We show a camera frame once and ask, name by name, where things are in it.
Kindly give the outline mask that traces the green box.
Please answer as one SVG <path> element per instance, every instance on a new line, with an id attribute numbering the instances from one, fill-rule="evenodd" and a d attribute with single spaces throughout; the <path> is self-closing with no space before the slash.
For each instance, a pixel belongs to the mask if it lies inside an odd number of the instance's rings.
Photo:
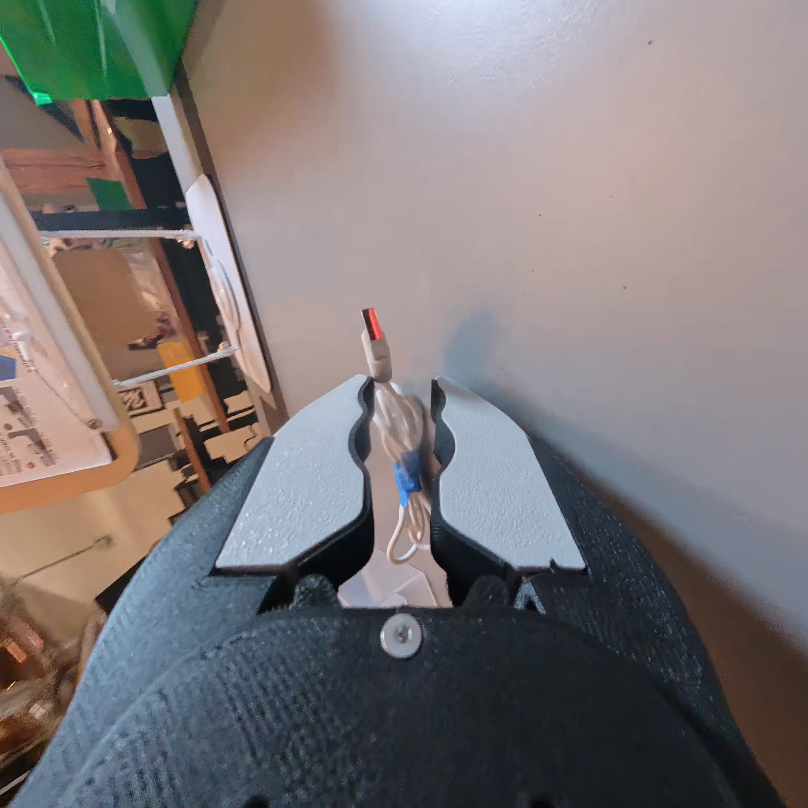
<path id="1" fill-rule="evenodd" d="M 2 1 L 2 46 L 36 106 L 168 96 L 197 4 Z"/>

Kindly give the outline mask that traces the white usb cable blue tape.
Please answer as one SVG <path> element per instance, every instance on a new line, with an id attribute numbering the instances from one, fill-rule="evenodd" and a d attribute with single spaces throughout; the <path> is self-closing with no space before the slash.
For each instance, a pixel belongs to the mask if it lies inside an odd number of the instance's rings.
<path id="1" fill-rule="evenodd" d="M 417 553 L 431 550 L 431 497 L 426 490 L 423 448 L 426 414 L 416 397 L 404 394 L 393 382 L 392 353 L 374 308 L 362 311 L 364 354 L 373 380 L 372 423 L 393 466 L 399 514 L 386 548 L 394 565 L 408 563 Z"/>

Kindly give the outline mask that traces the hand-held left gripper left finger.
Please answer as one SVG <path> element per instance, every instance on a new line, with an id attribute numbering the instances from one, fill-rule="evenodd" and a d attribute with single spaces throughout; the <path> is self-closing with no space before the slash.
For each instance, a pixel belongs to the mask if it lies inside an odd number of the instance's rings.
<path id="1" fill-rule="evenodd" d="M 274 436 L 216 560 L 221 574 L 311 574 L 334 588 L 374 549 L 370 451 L 374 382 L 356 375 L 301 409 Z"/>

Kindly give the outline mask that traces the yellow box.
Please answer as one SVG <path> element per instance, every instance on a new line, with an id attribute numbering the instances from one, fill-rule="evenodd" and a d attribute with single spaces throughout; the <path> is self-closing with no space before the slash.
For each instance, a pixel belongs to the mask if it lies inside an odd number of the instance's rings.
<path id="1" fill-rule="evenodd" d="M 187 345 L 178 340 L 161 341 L 157 345 L 157 352 L 166 368 L 185 364 L 194 358 Z M 206 392 L 203 378 L 196 366 L 170 372 L 169 380 L 182 403 L 197 399 Z"/>

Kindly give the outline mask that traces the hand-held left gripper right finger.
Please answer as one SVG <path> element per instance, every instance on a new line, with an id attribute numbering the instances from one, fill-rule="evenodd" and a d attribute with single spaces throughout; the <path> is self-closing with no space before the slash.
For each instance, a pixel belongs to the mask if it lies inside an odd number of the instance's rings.
<path id="1" fill-rule="evenodd" d="M 526 432 L 449 377 L 431 383 L 434 455 L 431 553 L 450 589 L 494 576 L 587 570 Z"/>

